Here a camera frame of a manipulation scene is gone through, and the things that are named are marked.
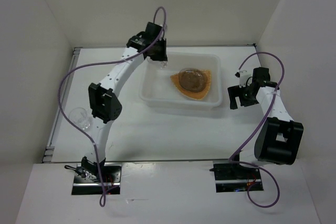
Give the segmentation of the clear glass cup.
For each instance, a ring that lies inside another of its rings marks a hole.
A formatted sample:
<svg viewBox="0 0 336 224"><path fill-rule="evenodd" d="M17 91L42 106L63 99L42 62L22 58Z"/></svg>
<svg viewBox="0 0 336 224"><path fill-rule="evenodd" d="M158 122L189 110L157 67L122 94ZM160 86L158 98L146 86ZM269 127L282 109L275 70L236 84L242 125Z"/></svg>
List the clear glass cup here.
<svg viewBox="0 0 336 224"><path fill-rule="evenodd" d="M152 59L148 59L148 63L150 66L153 66L157 69L164 69L167 66L167 61L153 61Z"/></svg>
<svg viewBox="0 0 336 224"><path fill-rule="evenodd" d="M84 131L91 127L92 117L84 108L77 107L72 109L69 113L69 119L73 124Z"/></svg>

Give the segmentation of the triangular woven bamboo tray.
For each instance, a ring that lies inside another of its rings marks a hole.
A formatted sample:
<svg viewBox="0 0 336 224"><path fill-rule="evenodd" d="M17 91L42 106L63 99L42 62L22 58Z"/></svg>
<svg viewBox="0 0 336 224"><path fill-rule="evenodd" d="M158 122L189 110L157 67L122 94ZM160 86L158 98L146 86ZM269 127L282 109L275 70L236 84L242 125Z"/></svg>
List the triangular woven bamboo tray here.
<svg viewBox="0 0 336 224"><path fill-rule="evenodd" d="M177 88L177 90L182 95L184 95L188 98L191 98L193 100L200 101L200 100L203 100L207 96L207 94L210 91L211 83L212 83L212 73L211 73L211 71L210 70L201 70L201 71L203 71L207 76L207 83L206 83L205 89L201 92L190 92L190 91L184 90L178 82L178 74L179 73L171 75L170 80L172 81L173 85Z"/></svg>

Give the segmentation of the clear glass plate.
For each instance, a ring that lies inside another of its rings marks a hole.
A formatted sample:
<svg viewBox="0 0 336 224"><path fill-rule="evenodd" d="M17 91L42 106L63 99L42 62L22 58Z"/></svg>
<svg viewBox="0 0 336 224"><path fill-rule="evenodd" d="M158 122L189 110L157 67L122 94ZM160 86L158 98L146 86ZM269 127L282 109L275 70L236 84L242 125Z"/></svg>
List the clear glass plate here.
<svg viewBox="0 0 336 224"><path fill-rule="evenodd" d="M195 68L185 68L179 73L180 86L190 92L201 92L205 89L207 83L206 74Z"/></svg>

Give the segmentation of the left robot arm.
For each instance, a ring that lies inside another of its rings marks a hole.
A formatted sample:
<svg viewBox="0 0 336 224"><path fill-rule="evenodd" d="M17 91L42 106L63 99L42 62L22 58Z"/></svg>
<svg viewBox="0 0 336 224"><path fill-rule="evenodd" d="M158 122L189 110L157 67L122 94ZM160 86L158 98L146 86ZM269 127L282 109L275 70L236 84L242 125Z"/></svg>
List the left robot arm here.
<svg viewBox="0 0 336 224"><path fill-rule="evenodd" d="M167 61L164 28L165 25L149 22L144 31L129 39L121 56L121 62L116 64L99 83L91 83L88 88L89 105L93 116L90 137L94 145L93 149L82 158L81 168L93 182L98 182L104 177L108 135L112 123L122 112L122 104L118 99L122 87L146 58L157 62Z"/></svg>

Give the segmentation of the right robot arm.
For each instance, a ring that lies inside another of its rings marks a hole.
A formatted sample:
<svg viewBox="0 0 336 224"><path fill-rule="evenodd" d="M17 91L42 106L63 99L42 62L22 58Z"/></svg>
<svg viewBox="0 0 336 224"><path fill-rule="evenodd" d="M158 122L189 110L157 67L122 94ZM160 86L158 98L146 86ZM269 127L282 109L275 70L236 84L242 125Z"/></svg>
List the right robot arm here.
<svg viewBox="0 0 336 224"><path fill-rule="evenodd" d="M260 105L264 114L262 121L253 131L252 140L257 136L254 148L244 151L244 143L229 158L236 161L230 165L231 175L242 178L248 173L248 164L258 166L265 164L292 165L297 157L304 127L294 121L287 112L281 96L278 83L271 81L269 69L258 67L252 73L246 70L238 71L235 76L239 84L228 88L230 109L240 106Z"/></svg>

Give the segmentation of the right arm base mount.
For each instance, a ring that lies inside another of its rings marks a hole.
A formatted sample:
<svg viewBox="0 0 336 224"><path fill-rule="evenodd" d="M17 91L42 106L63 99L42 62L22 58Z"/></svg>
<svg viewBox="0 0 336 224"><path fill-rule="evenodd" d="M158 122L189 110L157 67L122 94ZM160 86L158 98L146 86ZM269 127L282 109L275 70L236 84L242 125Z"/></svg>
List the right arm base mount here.
<svg viewBox="0 0 336 224"><path fill-rule="evenodd" d="M263 191L260 171L257 168L245 167L231 163L213 163L209 169L214 175L217 193Z"/></svg>

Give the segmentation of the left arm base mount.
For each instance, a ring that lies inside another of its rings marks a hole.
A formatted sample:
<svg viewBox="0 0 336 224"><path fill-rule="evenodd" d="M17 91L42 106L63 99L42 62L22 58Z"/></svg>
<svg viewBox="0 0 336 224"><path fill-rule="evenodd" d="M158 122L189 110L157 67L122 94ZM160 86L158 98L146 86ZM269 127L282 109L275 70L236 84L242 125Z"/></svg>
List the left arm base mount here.
<svg viewBox="0 0 336 224"><path fill-rule="evenodd" d="M65 169L75 173L72 185L72 195L101 195L101 181L97 176L85 172L82 167L65 165ZM102 169L102 182L108 195L120 194L120 181L122 175L122 165L106 163Z"/></svg>

